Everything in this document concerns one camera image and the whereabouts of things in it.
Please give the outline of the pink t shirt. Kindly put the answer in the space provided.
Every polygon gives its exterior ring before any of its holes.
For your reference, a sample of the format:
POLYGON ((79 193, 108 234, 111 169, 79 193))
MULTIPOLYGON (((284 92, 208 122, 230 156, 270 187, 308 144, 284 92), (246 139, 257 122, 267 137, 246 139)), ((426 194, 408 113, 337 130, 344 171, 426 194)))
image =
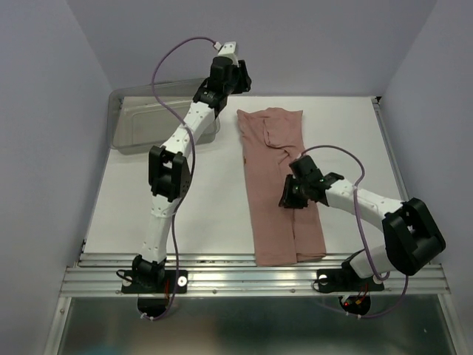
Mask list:
POLYGON ((237 111, 243 168, 258 266, 284 266, 326 255, 319 210, 279 205, 289 164, 304 151, 301 111, 237 111))

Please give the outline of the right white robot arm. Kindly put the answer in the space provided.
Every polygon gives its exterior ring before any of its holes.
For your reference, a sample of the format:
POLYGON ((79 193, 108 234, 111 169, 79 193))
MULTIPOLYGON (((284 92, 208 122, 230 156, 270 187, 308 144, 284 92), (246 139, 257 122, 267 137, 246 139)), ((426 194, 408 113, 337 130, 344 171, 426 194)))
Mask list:
POLYGON ((304 209, 310 202, 321 203, 354 215, 358 226, 367 222, 384 236, 381 246, 365 246, 339 268, 319 271, 314 282, 317 291, 357 291, 365 285, 381 290, 383 274, 398 271, 411 277, 445 250, 446 241, 422 200, 393 200, 360 189, 335 172, 323 175, 307 155, 289 167, 279 201, 282 208, 304 209))

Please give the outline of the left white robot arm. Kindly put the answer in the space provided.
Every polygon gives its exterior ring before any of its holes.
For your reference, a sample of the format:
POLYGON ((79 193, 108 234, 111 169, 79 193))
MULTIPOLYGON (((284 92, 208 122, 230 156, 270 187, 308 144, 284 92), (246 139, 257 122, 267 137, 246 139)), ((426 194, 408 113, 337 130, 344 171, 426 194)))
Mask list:
POLYGON ((157 291, 165 282, 167 240, 177 207, 191 186, 193 169, 188 157, 195 152, 195 143, 225 108, 229 95, 250 89, 245 61, 218 55, 180 125, 165 143, 149 150, 151 217, 143 247, 132 261, 131 275, 147 291, 157 291))

